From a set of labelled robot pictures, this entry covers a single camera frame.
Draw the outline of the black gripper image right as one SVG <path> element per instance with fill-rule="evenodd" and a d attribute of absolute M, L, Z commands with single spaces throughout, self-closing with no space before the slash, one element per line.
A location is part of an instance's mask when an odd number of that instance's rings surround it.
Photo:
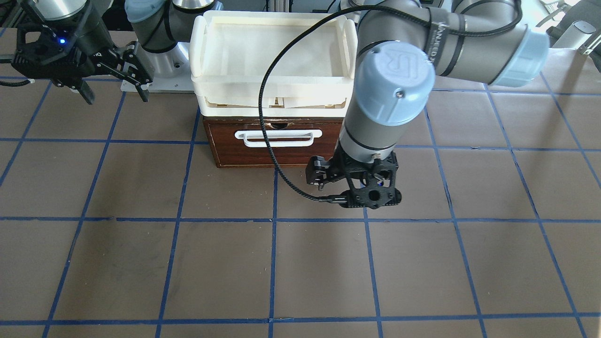
<path fill-rule="evenodd" d="M 321 197 L 320 201 L 340 205 L 343 208 L 378 209 L 401 203 L 402 194 L 395 187 L 399 163 L 395 152 L 385 158 L 379 156 L 372 163 L 354 160 L 343 150 L 336 150 L 330 160 L 312 156 L 305 168 L 307 184 L 322 189 L 325 184 L 346 181 L 348 190 L 338 195 Z"/>

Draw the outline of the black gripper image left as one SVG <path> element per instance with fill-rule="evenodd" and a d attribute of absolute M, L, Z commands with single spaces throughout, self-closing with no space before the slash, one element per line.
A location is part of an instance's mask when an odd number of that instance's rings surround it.
<path fill-rule="evenodd" d="M 107 6 L 21 5 L 11 66 L 29 79 L 68 86 L 93 105 L 96 95 L 84 78 L 110 75 L 134 86 L 148 102 L 154 68 L 139 41 L 116 48 L 102 20 Z"/>

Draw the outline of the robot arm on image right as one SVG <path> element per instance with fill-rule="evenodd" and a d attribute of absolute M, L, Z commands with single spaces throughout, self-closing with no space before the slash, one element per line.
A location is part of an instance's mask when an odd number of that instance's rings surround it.
<path fill-rule="evenodd" d="M 365 6 L 353 96 L 333 157 L 314 156 L 306 168 L 308 184 L 343 180 L 348 190 L 314 200 L 345 208 L 398 205 L 393 150 L 425 108 L 436 77 L 520 87 L 543 68 L 549 37 L 520 15 L 517 0 L 455 0 L 451 11 L 416 0 Z"/>

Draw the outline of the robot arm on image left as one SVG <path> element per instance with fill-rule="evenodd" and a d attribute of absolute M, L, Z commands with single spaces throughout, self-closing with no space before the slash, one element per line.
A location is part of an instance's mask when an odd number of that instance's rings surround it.
<path fill-rule="evenodd" d="M 48 79 L 54 86 L 95 96 L 85 79 L 113 76 L 130 83 L 144 102 L 155 77 L 176 77 L 187 66 L 183 49 L 196 17 L 221 10 L 217 0 L 127 0 L 127 20 L 137 38 L 123 47 L 114 43 L 103 21 L 109 0 L 20 0 L 25 21 L 17 27 L 13 55 L 2 55 L 26 77 L 22 85 Z"/>

